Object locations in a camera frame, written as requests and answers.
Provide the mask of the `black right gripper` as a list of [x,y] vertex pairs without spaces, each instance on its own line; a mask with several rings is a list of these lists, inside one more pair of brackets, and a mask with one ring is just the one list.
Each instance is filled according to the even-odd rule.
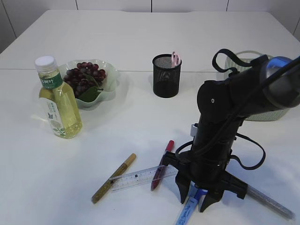
[[180,154],[167,151],[164,154],[163,165],[171,165],[178,170],[175,183],[180,192],[181,204],[187,198],[191,182],[208,191],[199,208],[201,213],[219,202],[225,191],[235,193],[240,199],[245,198],[248,184],[226,171],[231,159],[232,144],[232,140],[218,141],[208,150],[197,154],[196,151],[204,146],[204,142],[190,141],[179,147],[179,150],[189,145],[192,146],[191,150]]

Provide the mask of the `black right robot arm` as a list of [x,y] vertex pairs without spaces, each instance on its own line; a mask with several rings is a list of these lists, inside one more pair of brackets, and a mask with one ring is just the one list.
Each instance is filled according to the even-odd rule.
[[227,172],[232,144],[243,121],[252,115],[297,107],[300,103],[300,60],[286,57],[269,59],[262,55],[244,62],[236,54],[221,49],[235,63],[246,68],[238,71],[227,68],[227,79],[207,80],[197,93],[200,119],[192,141],[174,153],[163,156],[163,164],[177,169],[175,182],[184,203],[190,184],[204,189],[207,194],[200,207],[203,212],[219,202],[225,191],[243,199],[250,186]]

